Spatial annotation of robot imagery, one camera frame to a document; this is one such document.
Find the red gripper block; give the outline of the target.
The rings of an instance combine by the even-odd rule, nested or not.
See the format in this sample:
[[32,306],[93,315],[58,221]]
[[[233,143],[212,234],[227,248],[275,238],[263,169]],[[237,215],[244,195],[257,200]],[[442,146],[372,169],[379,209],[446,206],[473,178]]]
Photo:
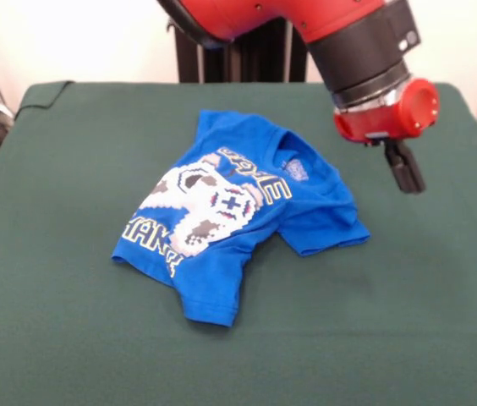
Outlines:
[[[414,78],[356,107],[335,109],[334,122],[340,135],[354,143],[413,139],[436,123],[439,104],[436,87],[428,80]],[[384,155],[404,194],[425,191],[414,154],[403,141],[385,142]]]

